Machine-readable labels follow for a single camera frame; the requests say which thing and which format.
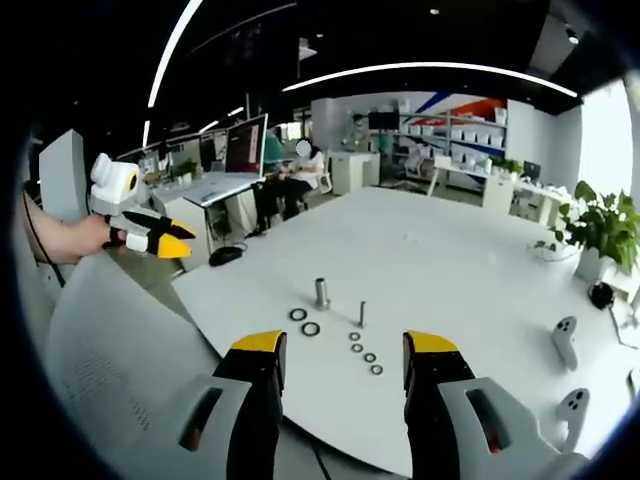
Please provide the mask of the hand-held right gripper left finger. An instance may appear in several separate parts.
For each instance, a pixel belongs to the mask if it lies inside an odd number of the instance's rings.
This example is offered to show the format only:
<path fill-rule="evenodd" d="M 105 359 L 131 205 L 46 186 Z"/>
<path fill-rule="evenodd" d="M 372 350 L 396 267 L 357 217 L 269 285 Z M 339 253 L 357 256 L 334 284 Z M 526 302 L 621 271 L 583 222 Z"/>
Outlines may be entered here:
<path fill-rule="evenodd" d="M 144 437 L 146 479 L 272 479 L 287 334 L 233 343 L 213 374 L 189 381 Z"/>

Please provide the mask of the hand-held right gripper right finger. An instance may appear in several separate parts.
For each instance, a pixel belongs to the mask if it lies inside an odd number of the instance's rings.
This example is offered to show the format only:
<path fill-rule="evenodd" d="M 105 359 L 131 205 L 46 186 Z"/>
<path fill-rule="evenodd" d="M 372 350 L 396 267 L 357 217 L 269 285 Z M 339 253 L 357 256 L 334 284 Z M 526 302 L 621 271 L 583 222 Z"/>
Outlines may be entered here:
<path fill-rule="evenodd" d="M 571 479 L 587 465 L 540 434 L 536 416 L 448 339 L 403 335 L 404 419 L 415 479 Z"/>

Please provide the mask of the person's left hand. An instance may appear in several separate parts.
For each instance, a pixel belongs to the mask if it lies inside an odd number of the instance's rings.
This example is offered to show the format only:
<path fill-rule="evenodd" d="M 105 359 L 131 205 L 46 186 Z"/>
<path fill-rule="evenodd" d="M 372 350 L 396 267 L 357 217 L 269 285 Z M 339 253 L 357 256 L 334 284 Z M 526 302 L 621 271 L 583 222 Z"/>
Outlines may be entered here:
<path fill-rule="evenodd" d="M 59 260 L 75 264 L 82 258 L 99 253 L 105 247 L 121 246 L 127 232 L 109 225 L 103 216 L 91 214 L 64 228 Z"/>

